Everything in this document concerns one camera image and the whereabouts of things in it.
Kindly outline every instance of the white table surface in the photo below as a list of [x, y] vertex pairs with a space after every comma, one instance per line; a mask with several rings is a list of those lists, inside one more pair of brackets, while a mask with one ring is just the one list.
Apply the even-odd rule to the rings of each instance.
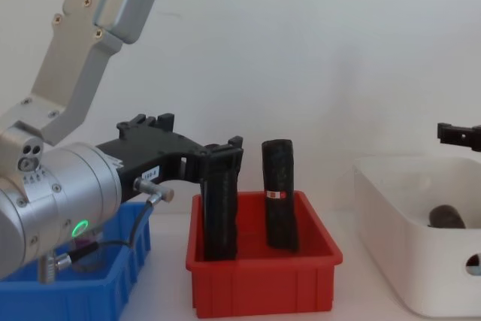
[[[355, 232], [347, 211], [321, 214], [341, 248], [343, 264], [336, 267], [334, 308], [329, 313], [251, 316], [222, 320], [401, 321], [423, 318], [409, 312], [377, 270]], [[154, 214], [150, 218], [152, 251], [132, 290], [121, 321], [197, 320], [192, 309], [190, 273], [186, 270], [188, 214]]]

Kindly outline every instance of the robotic arm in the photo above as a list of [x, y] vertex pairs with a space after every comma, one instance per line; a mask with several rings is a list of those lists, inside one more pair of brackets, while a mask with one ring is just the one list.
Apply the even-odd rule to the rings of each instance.
[[72, 144], [44, 154], [44, 143], [55, 146], [84, 121], [109, 58], [136, 42], [153, 2], [65, 0], [63, 14], [54, 16], [31, 94], [0, 117], [0, 280], [40, 259], [39, 280], [53, 282], [54, 250], [102, 226], [139, 192], [240, 168], [242, 138], [202, 147], [172, 132], [172, 114], [119, 123], [119, 139], [98, 147]]

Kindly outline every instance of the bin handle hole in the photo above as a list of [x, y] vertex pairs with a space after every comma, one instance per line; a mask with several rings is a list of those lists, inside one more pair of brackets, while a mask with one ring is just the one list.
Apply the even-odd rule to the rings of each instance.
[[472, 255], [466, 261], [466, 271], [471, 276], [481, 276], [481, 264], [479, 260], [481, 259], [481, 254], [477, 253], [476, 255]]

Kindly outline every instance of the green led light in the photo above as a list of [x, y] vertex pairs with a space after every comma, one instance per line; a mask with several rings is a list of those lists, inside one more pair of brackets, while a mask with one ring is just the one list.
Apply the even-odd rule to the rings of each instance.
[[78, 225], [75, 226], [74, 231], [72, 231], [72, 237], [76, 238], [80, 235], [82, 235], [85, 230], [89, 227], [89, 221], [83, 220], [78, 223]]

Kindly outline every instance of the black object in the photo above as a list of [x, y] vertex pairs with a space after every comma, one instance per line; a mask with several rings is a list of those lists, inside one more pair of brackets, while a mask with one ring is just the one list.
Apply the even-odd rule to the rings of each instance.
[[298, 250], [294, 209], [294, 155], [292, 141], [277, 139], [262, 144], [265, 222], [270, 247]]
[[[429, 213], [429, 224], [436, 229], [465, 229], [463, 219], [458, 210], [449, 204], [434, 208]], [[473, 256], [467, 261], [467, 266], [479, 266], [479, 257]]]
[[206, 260], [233, 259], [237, 253], [237, 176], [241, 169], [243, 139], [203, 147], [174, 133], [174, 115], [139, 114], [117, 124], [119, 138], [98, 146], [121, 161], [117, 172], [122, 202], [138, 195], [133, 184], [143, 174], [154, 183], [185, 180], [201, 185], [204, 205]]
[[469, 147], [475, 152], [481, 152], [481, 126], [467, 128], [438, 123], [437, 137], [443, 144]]

